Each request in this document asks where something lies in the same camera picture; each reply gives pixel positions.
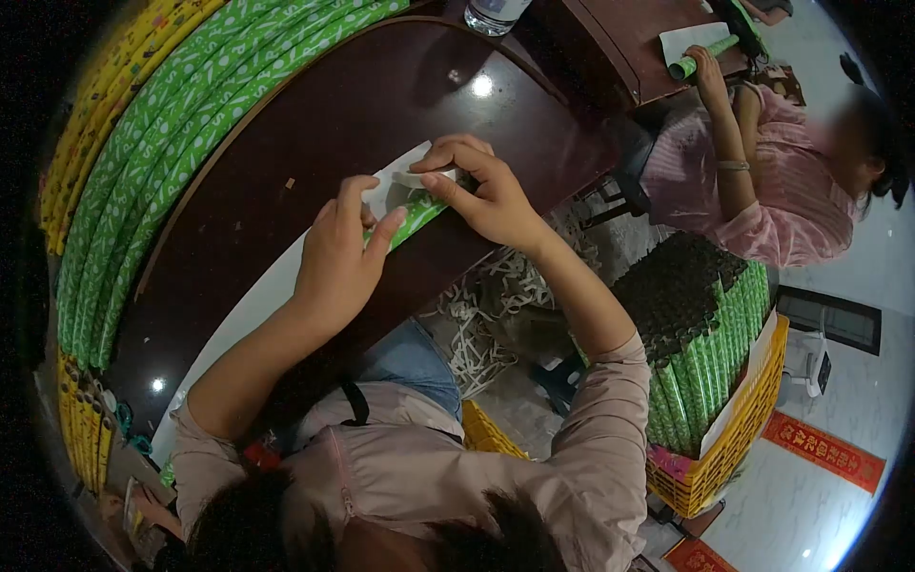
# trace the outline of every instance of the pink jacket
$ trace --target pink jacket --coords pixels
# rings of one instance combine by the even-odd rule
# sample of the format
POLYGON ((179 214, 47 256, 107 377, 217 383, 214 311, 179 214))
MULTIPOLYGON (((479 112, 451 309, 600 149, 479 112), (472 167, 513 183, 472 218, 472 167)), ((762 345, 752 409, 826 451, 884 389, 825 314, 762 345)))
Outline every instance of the pink jacket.
MULTIPOLYGON (((649 369, 638 334, 592 362, 545 462, 463 449, 429 428, 463 436, 454 417, 396 383, 360 385, 369 424, 342 426, 352 410, 337 391, 300 427, 303 440, 314 436, 308 446, 283 462, 295 475, 286 508, 307 523, 311 504, 319 504, 338 539, 353 516, 424 537, 424 523, 487 523, 482 493, 521 488, 570 569, 627 570, 644 546, 637 530, 646 516, 649 369)), ((186 405, 173 416, 178 516, 187 537, 204 502, 244 471, 232 444, 200 429, 186 405)))
POLYGON ((725 222, 705 107, 671 118, 641 177, 651 222, 699 232, 744 259, 773 266, 822 264, 848 250, 855 202, 835 184, 807 133, 807 115, 766 86, 757 139, 757 201, 725 222))

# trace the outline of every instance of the sleeve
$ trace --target sleeve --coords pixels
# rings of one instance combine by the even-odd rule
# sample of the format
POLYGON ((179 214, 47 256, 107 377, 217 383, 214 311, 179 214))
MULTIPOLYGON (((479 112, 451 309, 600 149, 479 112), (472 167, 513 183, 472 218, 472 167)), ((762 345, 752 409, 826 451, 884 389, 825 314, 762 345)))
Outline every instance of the sleeve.
POLYGON ((788 16, 794 16, 794 5, 791 3, 791 0, 778 0, 773 7, 781 8, 788 13, 788 16))
POLYGON ((176 425, 171 461, 178 490, 178 519, 187 541, 203 505, 221 488, 244 479, 245 472, 231 441, 217 439, 201 429, 187 403, 171 417, 176 425))
POLYGON ((718 227, 715 236, 732 254, 784 268, 821 264, 848 250, 852 223, 841 226, 833 229, 756 201, 718 227))
POLYGON ((807 113, 796 105, 792 105, 785 98, 774 92, 768 85, 756 85, 745 82, 745 85, 756 92, 762 110, 759 113, 759 124, 805 124, 807 113))
POLYGON ((638 332, 595 356, 547 461, 576 487, 593 514, 636 545, 645 502, 645 426, 650 373, 638 332))

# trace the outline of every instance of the water bottle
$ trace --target water bottle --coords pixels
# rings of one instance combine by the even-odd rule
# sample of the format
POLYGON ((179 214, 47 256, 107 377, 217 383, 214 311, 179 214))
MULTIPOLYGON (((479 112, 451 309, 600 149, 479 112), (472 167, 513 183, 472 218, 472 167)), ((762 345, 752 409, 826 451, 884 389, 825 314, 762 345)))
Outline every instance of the water bottle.
POLYGON ((531 0, 469 0, 464 21, 487 36, 504 36, 531 0))

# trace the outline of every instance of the dark brown table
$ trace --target dark brown table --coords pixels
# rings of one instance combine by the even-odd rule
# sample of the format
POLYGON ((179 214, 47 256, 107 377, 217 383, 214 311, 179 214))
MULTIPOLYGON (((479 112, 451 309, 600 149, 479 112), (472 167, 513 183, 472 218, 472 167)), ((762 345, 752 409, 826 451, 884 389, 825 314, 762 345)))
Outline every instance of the dark brown table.
MULTIPOLYGON (((614 102, 622 95, 630 105, 650 103, 690 85, 667 71, 658 38, 662 32, 719 21, 700 0, 534 0, 529 10, 550 30, 590 92, 613 96, 614 102)), ((726 76, 747 69, 747 59, 736 46, 718 60, 726 76)))
MULTIPOLYGON (((122 317, 104 382, 133 408, 135 429, 158 425, 215 329, 346 176, 454 132, 492 142, 541 213, 608 172, 616 154, 591 133, 599 119, 572 114, 547 85, 467 30, 394 20, 332 50, 253 110, 201 170, 122 317), (493 85, 484 97, 469 85, 480 74, 493 85), (156 378, 162 391, 150 389, 156 378)), ((359 316, 280 383, 270 418, 304 413, 341 365, 493 247, 452 210, 427 224, 389 256, 359 316)))

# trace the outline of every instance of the dark hair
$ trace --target dark hair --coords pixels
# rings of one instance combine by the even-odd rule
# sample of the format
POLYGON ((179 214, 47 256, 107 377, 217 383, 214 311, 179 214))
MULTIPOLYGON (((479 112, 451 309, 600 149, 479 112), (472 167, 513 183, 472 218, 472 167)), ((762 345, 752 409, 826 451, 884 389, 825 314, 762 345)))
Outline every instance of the dark hair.
POLYGON ((433 554, 440 572, 565 572, 555 538, 531 497, 486 491, 493 533, 459 521, 431 523, 436 532, 433 554))
MULTIPOLYGON (((336 546, 322 511, 315 510, 306 545, 287 550, 281 501, 292 479, 286 470, 272 471, 217 492, 194 523, 187 569, 332 572, 336 546)), ((494 527, 459 521, 428 525, 436 534, 431 541, 436 572, 566 572, 559 547, 527 493, 484 494, 494 527)))
POLYGON ((892 112, 880 97, 864 85, 864 76, 861 68, 847 53, 839 57, 842 70, 848 79, 860 86, 855 89, 855 96, 851 109, 857 113, 867 126, 867 148, 871 155, 883 160, 886 168, 883 175, 871 185, 867 194, 867 205, 870 206, 872 197, 885 197, 892 194, 896 202, 896 210, 902 207, 902 201, 909 190, 910 174, 907 167, 905 153, 902 150, 903 135, 893 119, 892 112))
POLYGON ((286 551, 281 528, 282 500, 292 480, 288 470, 256 473, 213 495, 190 533, 188 569, 333 570, 334 536, 327 516, 317 507, 307 545, 292 553, 286 551))

